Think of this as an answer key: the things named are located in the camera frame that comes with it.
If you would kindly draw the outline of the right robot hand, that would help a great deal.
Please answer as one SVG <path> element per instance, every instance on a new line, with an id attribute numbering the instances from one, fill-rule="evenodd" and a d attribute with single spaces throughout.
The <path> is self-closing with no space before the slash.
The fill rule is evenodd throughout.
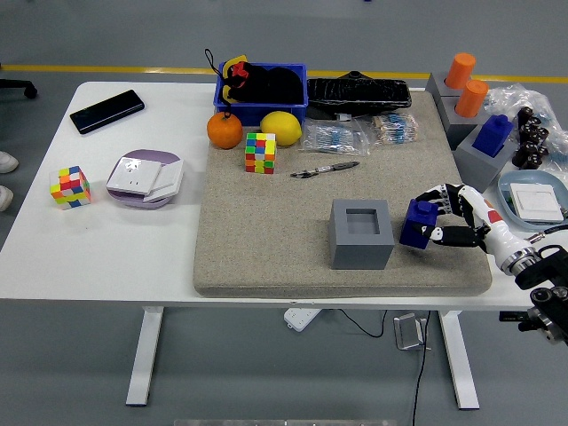
<path id="1" fill-rule="evenodd" d="M 535 249 L 510 230 L 499 212 L 474 187 L 442 184 L 416 198 L 438 207 L 440 215 L 453 214 L 466 221 L 465 226 L 417 225 L 414 229 L 434 243 L 450 247 L 479 247 L 494 257 L 497 266 L 512 274 L 515 264 L 532 264 Z"/>

